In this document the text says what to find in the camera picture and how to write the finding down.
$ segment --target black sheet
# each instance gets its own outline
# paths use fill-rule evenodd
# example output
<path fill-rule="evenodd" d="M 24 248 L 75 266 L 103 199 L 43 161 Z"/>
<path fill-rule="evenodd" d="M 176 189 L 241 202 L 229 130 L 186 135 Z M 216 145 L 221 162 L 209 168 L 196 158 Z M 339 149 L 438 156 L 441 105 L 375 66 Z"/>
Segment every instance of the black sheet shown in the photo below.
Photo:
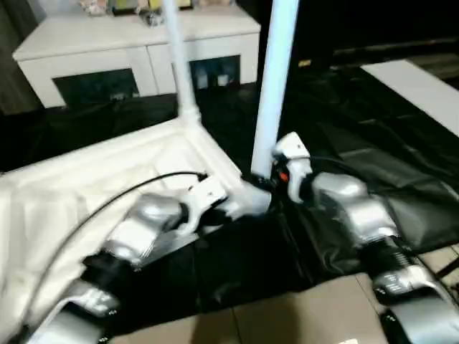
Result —
<path fill-rule="evenodd" d="M 204 126 L 246 173 L 258 98 L 257 85 L 197 95 Z M 0 170 L 171 119 L 175 102 L 164 95 L 1 118 L 6 150 Z M 418 252 L 459 241 L 459 139 L 370 75 L 353 69 L 291 77 L 280 135 L 292 130 L 311 154 L 342 159 L 368 177 Z M 343 172 L 326 163 L 313 167 Z M 284 201 L 264 219 L 220 229 L 139 274 L 115 331 L 304 290 L 358 271 L 339 224 L 310 204 Z"/>

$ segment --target white cabinet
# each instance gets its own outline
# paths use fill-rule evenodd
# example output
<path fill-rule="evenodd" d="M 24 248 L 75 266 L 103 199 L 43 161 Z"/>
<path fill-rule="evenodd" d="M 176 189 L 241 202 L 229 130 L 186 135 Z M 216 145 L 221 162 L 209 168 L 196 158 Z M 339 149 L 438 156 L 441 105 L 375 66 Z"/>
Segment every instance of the white cabinet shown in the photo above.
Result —
<path fill-rule="evenodd" d="M 255 82 L 257 80 L 258 40 L 259 34 L 202 39 L 186 42 L 185 49 L 191 62 L 214 60 L 221 57 L 235 57 L 235 63 L 237 66 L 236 68 L 233 68 L 233 72 L 236 74 L 236 82 L 245 84 L 248 82 Z M 148 47 L 148 53 L 150 54 L 151 65 L 153 66 L 156 82 L 158 83 L 158 92 L 160 94 L 175 93 L 176 85 L 174 81 L 174 63 L 171 60 L 167 44 L 150 46 Z M 201 69 L 197 69 L 194 68 L 193 64 L 191 64 L 191 74 L 194 83 L 196 83 L 196 79 L 204 79 L 202 80 L 201 85 L 197 86 L 198 88 L 208 88 L 210 84 L 209 78 L 211 75 L 209 70 L 205 70 L 205 64 L 201 67 Z M 220 82 L 220 86 L 227 84 L 228 79 L 231 78 L 231 76 L 227 74 L 225 74 L 225 71 L 222 70 L 219 75 L 215 76 L 227 77 Z"/>
<path fill-rule="evenodd" d="M 46 108 L 66 105 L 64 95 L 61 94 L 63 91 L 58 88 L 59 79 L 116 70 L 129 70 L 132 73 L 133 83 L 136 86 L 136 90 L 133 91 L 135 96 L 158 94 L 145 47 L 31 59 L 21 61 L 19 66 Z M 74 87 L 75 83 L 69 84 L 69 87 L 72 86 Z"/>
<path fill-rule="evenodd" d="M 260 25 L 243 10 L 181 11 L 179 21 L 195 86 L 256 81 Z M 49 17 L 13 56 L 46 108 L 176 92 L 166 27 L 137 16 Z"/>

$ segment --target cabinet door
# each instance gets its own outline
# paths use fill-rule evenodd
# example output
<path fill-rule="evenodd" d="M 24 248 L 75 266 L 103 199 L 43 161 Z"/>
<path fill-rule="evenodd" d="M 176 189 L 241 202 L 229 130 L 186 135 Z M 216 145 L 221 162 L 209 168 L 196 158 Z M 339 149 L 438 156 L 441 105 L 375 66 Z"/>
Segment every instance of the cabinet door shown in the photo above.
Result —
<path fill-rule="evenodd" d="M 46 108 L 158 94 L 145 47 L 47 57 L 19 66 Z"/>
<path fill-rule="evenodd" d="M 208 88 L 223 86 L 233 80 L 241 84 L 256 81 L 258 40 L 259 34 L 243 34 L 185 42 L 194 86 Z M 169 46 L 153 45 L 148 47 L 148 53 L 158 83 L 158 93 L 175 93 L 174 64 Z"/>

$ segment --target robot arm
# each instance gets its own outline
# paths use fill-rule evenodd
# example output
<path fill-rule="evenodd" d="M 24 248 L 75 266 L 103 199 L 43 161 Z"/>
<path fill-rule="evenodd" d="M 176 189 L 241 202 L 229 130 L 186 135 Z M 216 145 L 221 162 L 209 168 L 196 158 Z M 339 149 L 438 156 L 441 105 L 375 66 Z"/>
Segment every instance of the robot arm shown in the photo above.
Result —
<path fill-rule="evenodd" d="M 443 284 L 414 257 L 397 226 L 365 183 L 353 176 L 312 175 L 309 153 L 291 133 L 278 147 L 287 168 L 288 195 L 300 203 L 302 188 L 315 205 L 343 224 L 358 252 L 373 291 L 387 311 L 380 319 L 391 344 L 459 343 L 459 306 Z"/>
<path fill-rule="evenodd" d="M 271 195 L 249 183 L 227 194 L 210 176 L 180 197 L 142 195 L 112 230 L 100 251 L 84 259 L 86 269 L 56 305 L 20 343 L 96 344 L 107 333 L 121 300 L 131 288 L 133 274 L 198 239 L 202 215 L 218 208 L 229 219 L 263 214 Z"/>

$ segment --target white pole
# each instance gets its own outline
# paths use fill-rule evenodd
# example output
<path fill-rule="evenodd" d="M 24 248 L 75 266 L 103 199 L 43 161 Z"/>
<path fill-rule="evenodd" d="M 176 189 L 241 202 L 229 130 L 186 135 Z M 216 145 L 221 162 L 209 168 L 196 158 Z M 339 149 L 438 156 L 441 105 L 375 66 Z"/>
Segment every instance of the white pole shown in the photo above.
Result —
<path fill-rule="evenodd" d="M 188 59 L 186 58 L 179 20 L 177 19 L 177 1 L 163 0 L 163 10 L 169 33 L 169 49 L 175 69 L 177 97 L 179 99 L 179 117 L 185 120 L 196 121 L 201 116 L 194 97 Z"/>
<path fill-rule="evenodd" d="M 272 152 L 278 139 L 280 114 L 296 28 L 299 0 L 274 0 L 258 109 L 252 172 L 271 176 Z"/>

